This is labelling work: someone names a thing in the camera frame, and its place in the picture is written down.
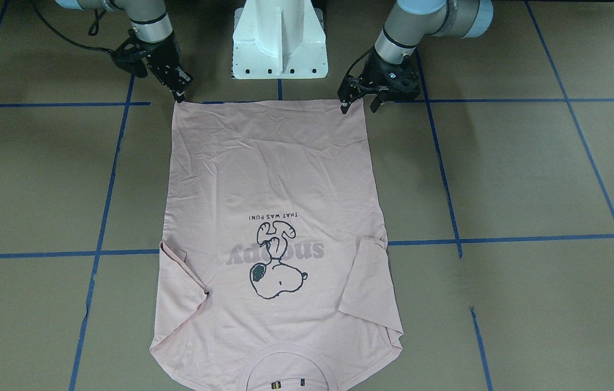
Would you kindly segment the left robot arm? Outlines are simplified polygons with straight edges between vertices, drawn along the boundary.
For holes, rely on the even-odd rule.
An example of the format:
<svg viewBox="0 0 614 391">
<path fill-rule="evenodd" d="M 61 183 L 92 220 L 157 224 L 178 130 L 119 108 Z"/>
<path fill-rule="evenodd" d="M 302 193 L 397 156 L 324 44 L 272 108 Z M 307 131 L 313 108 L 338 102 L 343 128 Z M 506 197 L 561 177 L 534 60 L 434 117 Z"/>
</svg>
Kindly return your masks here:
<svg viewBox="0 0 614 391">
<path fill-rule="evenodd" d="M 373 113 L 384 102 L 415 99 L 421 87 L 413 54 L 422 38 L 479 37 L 494 15 L 491 1 L 397 1 L 373 47 L 353 63 L 366 60 L 361 74 L 344 75 L 337 91 L 341 113 L 365 96 L 374 96 Z"/>
</svg>

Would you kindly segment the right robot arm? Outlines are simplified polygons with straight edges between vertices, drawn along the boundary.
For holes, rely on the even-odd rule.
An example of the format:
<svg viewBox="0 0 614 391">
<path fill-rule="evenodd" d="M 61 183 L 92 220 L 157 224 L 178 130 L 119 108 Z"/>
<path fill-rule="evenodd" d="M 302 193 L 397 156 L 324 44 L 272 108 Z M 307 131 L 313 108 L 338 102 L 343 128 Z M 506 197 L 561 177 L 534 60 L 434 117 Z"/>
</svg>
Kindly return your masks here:
<svg viewBox="0 0 614 391">
<path fill-rule="evenodd" d="M 98 48 L 108 53 L 116 67 L 145 78 L 152 74 L 170 90 L 176 102 L 185 100 L 193 81 L 180 64 L 180 50 L 163 1 L 58 1 L 62 8 L 123 12 L 131 28 L 116 49 Z"/>
</svg>

